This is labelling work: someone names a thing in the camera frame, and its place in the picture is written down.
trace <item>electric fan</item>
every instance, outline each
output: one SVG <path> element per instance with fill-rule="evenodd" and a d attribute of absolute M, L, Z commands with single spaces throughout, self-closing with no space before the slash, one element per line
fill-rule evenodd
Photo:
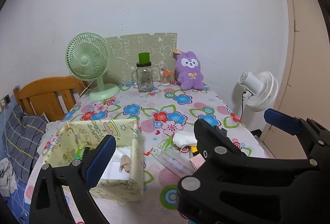
<path fill-rule="evenodd" d="M 65 62 L 72 75 L 82 81 L 97 81 L 90 92 L 91 100 L 108 99 L 119 92 L 115 84 L 103 83 L 103 75 L 110 63 L 108 42 L 95 33 L 81 33 L 66 48 Z"/>
<path fill-rule="evenodd" d="M 254 76 L 252 72 L 245 71 L 240 76 L 239 83 L 251 93 L 246 105 L 255 112 L 268 109 L 278 94 L 277 79 L 270 72 L 261 72 Z"/>

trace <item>black cable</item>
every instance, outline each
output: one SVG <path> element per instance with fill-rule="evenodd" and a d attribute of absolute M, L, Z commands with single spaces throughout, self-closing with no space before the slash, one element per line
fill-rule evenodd
<path fill-rule="evenodd" d="M 244 91 L 243 93 L 242 93 L 242 113 L 241 113 L 241 115 L 240 115 L 240 120 L 242 120 L 242 116 L 243 116 L 243 95 L 245 94 L 246 92 Z"/>

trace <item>beige door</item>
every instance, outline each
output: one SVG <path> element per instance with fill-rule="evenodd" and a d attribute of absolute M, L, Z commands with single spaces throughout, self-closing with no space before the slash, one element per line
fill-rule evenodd
<path fill-rule="evenodd" d="M 276 109 L 313 119 L 330 130 L 330 45 L 321 8 L 317 0 L 288 0 L 288 6 L 294 19 L 292 62 L 286 65 L 288 83 Z M 306 158 L 296 136 L 266 127 L 261 139 L 276 158 Z"/>

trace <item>purple plush toy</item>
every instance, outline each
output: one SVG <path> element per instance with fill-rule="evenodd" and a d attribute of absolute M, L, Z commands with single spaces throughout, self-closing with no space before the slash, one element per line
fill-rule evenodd
<path fill-rule="evenodd" d="M 204 87 L 201 65 L 193 52 L 182 52 L 177 55 L 175 69 L 179 73 L 178 81 L 182 90 L 202 89 Z"/>

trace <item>green fan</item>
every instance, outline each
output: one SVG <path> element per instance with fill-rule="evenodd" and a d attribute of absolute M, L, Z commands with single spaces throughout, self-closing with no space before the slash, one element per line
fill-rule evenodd
<path fill-rule="evenodd" d="M 97 81 L 97 87 L 90 92 L 91 100 L 108 99 L 119 92 L 117 85 L 103 83 L 110 56 L 108 42 L 95 33 L 79 34 L 66 48 L 65 62 L 72 75 L 82 81 Z"/>

